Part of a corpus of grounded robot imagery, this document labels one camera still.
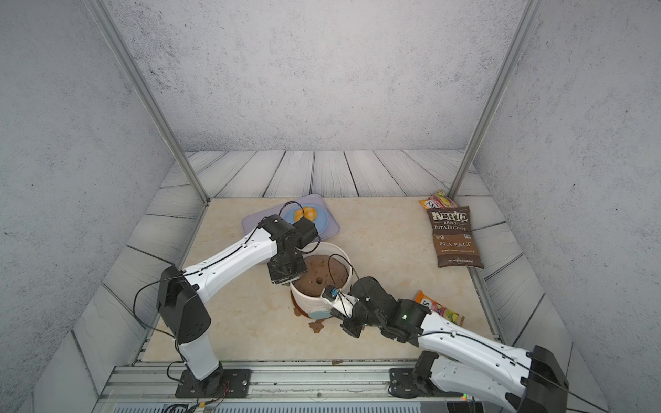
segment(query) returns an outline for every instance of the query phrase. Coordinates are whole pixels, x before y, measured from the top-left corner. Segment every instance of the black wire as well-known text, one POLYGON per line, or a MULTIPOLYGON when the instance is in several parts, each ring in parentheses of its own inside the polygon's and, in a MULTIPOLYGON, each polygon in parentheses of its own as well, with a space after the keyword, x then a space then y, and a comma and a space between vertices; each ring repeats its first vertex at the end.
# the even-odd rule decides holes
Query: black wire
POLYGON ((342 288, 342 286, 341 286, 341 285, 337 285, 337 283, 335 282, 335 279, 332 277, 332 272, 331 272, 331 262, 330 262, 330 261, 331 261, 331 258, 332 258, 332 255, 329 256, 329 275, 330 275, 330 279, 332 280, 332 283, 335 285, 335 288, 337 289, 337 293, 340 295, 340 303, 342 304, 342 310, 344 310, 344 315, 346 315, 347 317, 349 317, 349 314, 346 312, 346 307, 344 307, 344 300, 342 300, 342 296, 344 295, 344 294, 342 293, 342 290, 340 289, 340 288, 342 288))
POLYGON ((489 345, 486 344, 486 343, 481 342, 480 340, 478 340, 478 339, 476 339, 476 338, 473 338, 473 337, 467 336, 466 334, 461 334, 461 333, 458 333, 458 332, 455 332, 455 333, 453 334, 452 332, 449 332, 449 331, 431 331, 431 332, 426 332, 426 333, 421 334, 420 336, 418 336, 418 338, 423 337, 423 336, 429 336, 429 335, 431 335, 431 334, 449 334, 449 335, 451 335, 451 336, 459 336, 459 337, 469 338, 470 340, 472 340, 472 341, 474 341, 474 342, 476 342, 476 343, 480 343, 480 344, 482 344, 484 347, 490 348, 491 350, 493 350, 493 351, 495 351, 496 353, 500 354, 502 357, 504 357, 504 358, 506 358, 506 359, 509 359, 512 363, 516 363, 516 364, 520 365, 520 366, 523 367, 524 369, 526 369, 526 370, 528 370, 529 372, 534 373, 536 376, 541 377, 542 379, 548 381, 550 384, 556 386, 557 388, 566 391, 568 394, 571 394, 572 396, 576 397, 578 400, 582 400, 582 401, 584 401, 585 403, 588 403, 590 406, 592 406, 592 407, 596 407, 596 408, 598 408, 599 410, 601 410, 602 412, 607 412, 607 413, 608 413, 608 410, 603 409, 603 408, 597 406, 596 404, 594 404, 594 403, 592 403, 592 402, 588 402, 586 399, 582 398, 581 396, 578 396, 578 395, 576 395, 576 394, 570 392, 568 389, 566 389, 566 388, 560 386, 560 385, 557 384, 557 383, 554 383, 553 381, 547 379, 546 377, 542 376, 542 375, 539 374, 538 372, 536 372, 536 371, 534 371, 534 370, 531 370, 530 367, 526 367, 526 366, 524 366, 523 364, 521 364, 521 363, 519 363, 518 361, 514 360, 514 358, 512 358, 512 357, 510 357, 510 356, 507 356, 505 353, 502 353, 501 351, 499 351, 499 350, 493 348, 492 346, 489 346, 489 345))
POLYGON ((174 380, 174 381, 176 381, 176 382, 179 383, 179 384, 184 384, 183 381, 181 381, 181 380, 179 380, 179 379, 177 379, 177 378, 175 378, 175 377, 170 376, 170 367, 172 367, 172 364, 175 364, 175 363, 183 363, 183 361, 173 361, 172 363, 168 364, 167 368, 165 369, 165 375, 166 375, 166 376, 168 377, 168 379, 170 379, 170 380, 174 380))
POLYGON ((151 283, 149 283, 149 284, 147 284, 147 285, 144 285, 141 289, 139 289, 139 290, 137 291, 137 293, 136 293, 136 294, 134 295, 134 297, 133 297, 133 307, 131 308, 131 313, 133 314, 133 317, 138 321, 138 323, 140 323, 140 325, 142 325, 142 327, 150 328, 150 329, 152 329, 152 330, 154 330, 154 331, 162 332, 163 334, 167 334, 168 336, 170 336, 170 337, 172 337, 172 338, 175 338, 175 336, 173 336, 171 333, 169 333, 169 332, 167 332, 167 331, 159 330, 158 328, 155 328, 155 327, 152 327, 152 326, 148 325, 147 323, 145 323, 144 321, 142 321, 142 320, 137 316, 137 314, 136 314, 136 301, 137 301, 137 295, 140 294, 140 293, 142 292, 142 290, 144 290, 145 288, 149 287, 150 285, 154 285, 154 284, 162 283, 162 282, 164 282, 164 281, 173 280, 173 279, 175 279, 175 278, 183 278, 183 277, 185 277, 185 276, 187 276, 187 275, 188 275, 188 274, 181 275, 181 276, 176 276, 176 277, 172 277, 172 278, 167 278, 167 279, 165 279, 165 280, 154 281, 154 282, 151 282, 151 283))
POLYGON ((305 216, 305 210, 303 209, 303 206, 302 206, 301 204, 299 204, 298 202, 296 202, 296 201, 285 202, 285 204, 282 206, 282 208, 280 208, 280 212, 278 212, 278 215, 280 215, 280 214, 282 213, 282 210, 285 209, 285 207, 286 207, 287 205, 291 205, 291 204, 296 204, 296 205, 298 205, 299 207, 301 207, 301 211, 303 212, 303 216, 305 216))
POLYGON ((200 398, 198 397, 195 400, 195 404, 192 405, 190 408, 188 408, 184 413, 193 413, 195 411, 195 409, 198 408, 199 405, 200 405, 200 398))
MULTIPOLYGON (((342 257, 342 259, 344 259, 344 261, 346 261, 346 263, 349 264, 349 267, 351 267, 351 269, 354 271, 354 274, 356 275, 356 278, 358 279, 358 281, 360 281, 360 277, 358 276, 358 271, 356 271, 356 269, 354 268, 354 266, 353 266, 353 265, 349 262, 349 260, 347 260, 343 255, 340 255, 340 254, 331 254, 331 256, 329 257, 329 263, 330 263, 330 261, 331 261, 331 260, 330 260, 331 257, 336 256, 336 255, 339 256, 339 257, 342 257)), ((367 298, 367 300, 370 301, 371 298, 369 298, 368 292, 367 292, 367 290, 365 290, 365 287, 364 287, 362 284, 360 284, 360 287, 363 289, 363 294, 365 294, 365 297, 367 298)), ((381 312, 383 312, 383 309, 381 308, 381 306, 379 305, 379 303, 377 303, 376 301, 373 301, 373 302, 374 302, 374 304, 379 308, 379 310, 381 310, 381 312)))
POLYGON ((164 410, 163 413, 173 413, 176 408, 188 408, 187 403, 177 403, 177 404, 171 404, 170 406, 167 406, 164 410))
POLYGON ((317 234, 317 239, 318 239, 318 241, 317 241, 317 245, 315 245, 315 248, 312 248, 310 251, 298 250, 298 248, 296 248, 296 249, 297 249, 301 254, 311 254, 311 253, 313 253, 313 252, 317 249, 317 247, 319 246, 319 244, 321 244, 321 237, 319 236, 319 234, 317 234))
POLYGON ((212 266, 218 264, 218 263, 221 262, 222 260, 225 260, 225 259, 229 258, 230 256, 234 255, 236 252, 240 251, 242 248, 245 248, 245 247, 248 245, 248 241, 250 241, 250 238, 253 237, 255 231, 257 231, 257 227, 255 227, 255 228, 253 229, 253 231, 250 233, 250 235, 249 235, 248 237, 246 237, 246 240, 243 242, 243 244, 241 244, 241 246, 240 246, 239 248, 237 248, 237 249, 235 249, 234 251, 230 252, 229 254, 225 255, 223 258, 220 258, 219 260, 214 261, 214 262, 212 262, 211 264, 208 264, 207 266, 200 268, 199 270, 196 270, 196 271, 191 272, 191 273, 189 273, 189 274, 184 274, 184 276, 186 276, 186 277, 187 277, 187 276, 193 276, 193 275, 197 274, 198 272, 200 272, 200 271, 204 271, 204 270, 208 269, 209 267, 212 267, 212 266))

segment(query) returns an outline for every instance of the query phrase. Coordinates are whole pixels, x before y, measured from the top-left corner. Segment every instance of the snack bag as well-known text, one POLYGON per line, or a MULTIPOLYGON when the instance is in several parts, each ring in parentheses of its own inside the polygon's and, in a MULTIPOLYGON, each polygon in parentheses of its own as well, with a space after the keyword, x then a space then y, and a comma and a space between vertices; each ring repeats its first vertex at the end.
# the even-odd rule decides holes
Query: snack bag
POLYGON ((471 234, 471 210, 466 207, 427 209, 438 268, 468 266, 484 268, 471 234))
POLYGON ((457 326, 461 326, 463 324, 464 321, 463 315, 459 315, 454 311, 447 309, 447 307, 443 307, 439 303, 427 297, 422 292, 422 290, 420 290, 418 295, 415 297, 415 302, 424 305, 425 307, 429 308, 431 311, 437 312, 438 314, 441 315, 441 317, 455 323, 457 326))
POLYGON ((434 195, 430 196, 426 200, 420 201, 420 205, 424 209, 432 208, 458 208, 457 204, 453 200, 449 199, 443 190, 438 190, 434 195))

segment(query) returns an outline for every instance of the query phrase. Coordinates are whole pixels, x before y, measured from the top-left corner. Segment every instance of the purple tray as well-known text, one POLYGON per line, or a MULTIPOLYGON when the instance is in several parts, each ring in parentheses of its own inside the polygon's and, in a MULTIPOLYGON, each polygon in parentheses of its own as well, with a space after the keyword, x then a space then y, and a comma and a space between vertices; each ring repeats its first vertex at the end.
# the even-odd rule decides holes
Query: purple tray
MULTIPOLYGON (((324 202, 324 199, 321 197, 321 195, 319 194, 306 195, 302 198, 298 198, 296 202, 298 202, 303 206, 305 206, 305 204, 310 204, 310 206, 317 208, 317 219, 319 219, 320 218, 319 216, 321 215, 319 213, 320 209, 322 209, 326 213, 326 216, 328 217, 328 225, 319 234, 322 240, 328 237, 332 237, 333 235, 340 232, 340 225, 338 225, 337 221, 335 221, 335 217, 332 216, 331 211, 329 210, 328 206, 324 202)), ((243 226, 243 232, 246 235, 248 235, 257 226, 257 224, 259 224, 259 221, 261 221, 262 218, 270 217, 271 215, 277 214, 278 212, 280 212, 280 208, 282 208, 284 204, 285 204, 284 202, 281 202, 274 207, 265 209, 264 211, 259 211, 258 213, 254 213, 252 215, 245 217, 241 221, 241 225, 243 226)), ((290 211, 293 211, 294 209, 297 208, 298 205, 296 204, 287 205, 287 207, 282 211, 282 217, 286 218, 287 214, 290 211)))

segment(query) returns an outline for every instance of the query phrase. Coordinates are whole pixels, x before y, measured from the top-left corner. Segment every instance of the brown food in bowl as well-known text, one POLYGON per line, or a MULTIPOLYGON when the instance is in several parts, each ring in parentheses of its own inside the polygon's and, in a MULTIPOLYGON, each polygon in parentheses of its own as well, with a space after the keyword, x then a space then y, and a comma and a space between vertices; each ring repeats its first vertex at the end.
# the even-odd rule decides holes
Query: brown food in bowl
POLYGON ((309 255, 305 257, 307 271, 294 281, 293 286, 309 297, 319 297, 327 285, 341 288, 346 284, 349 273, 341 262, 331 258, 329 273, 329 255, 309 255))

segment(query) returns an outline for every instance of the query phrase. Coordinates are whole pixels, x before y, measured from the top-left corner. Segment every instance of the blue plate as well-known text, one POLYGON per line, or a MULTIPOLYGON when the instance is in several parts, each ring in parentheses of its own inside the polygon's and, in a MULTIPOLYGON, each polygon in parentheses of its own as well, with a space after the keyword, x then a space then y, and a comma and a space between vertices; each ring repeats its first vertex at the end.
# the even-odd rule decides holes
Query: blue plate
MULTIPOLYGON (((324 230, 326 229, 326 227, 329 226, 329 215, 328 215, 328 213, 326 212, 326 210, 325 210, 322 206, 319 206, 319 205, 317 205, 317 204, 301 204, 301 205, 302 205, 303 207, 306 207, 306 206, 307 206, 307 207, 312 207, 312 208, 314 208, 314 209, 317 210, 317 217, 316 217, 315 220, 312 221, 312 222, 315 223, 315 226, 317 227, 317 232, 318 232, 319 234, 321 234, 322 232, 324 232, 324 230)), ((287 222, 290 223, 290 224, 293 224, 293 223, 294 223, 293 215, 296 213, 296 210, 297 210, 297 209, 301 209, 301 208, 299 208, 298 205, 295 205, 295 204, 294 204, 293 206, 294 206, 294 207, 291 208, 289 211, 285 212, 285 216, 283 216, 283 218, 285 219, 285 221, 287 221, 287 222)))

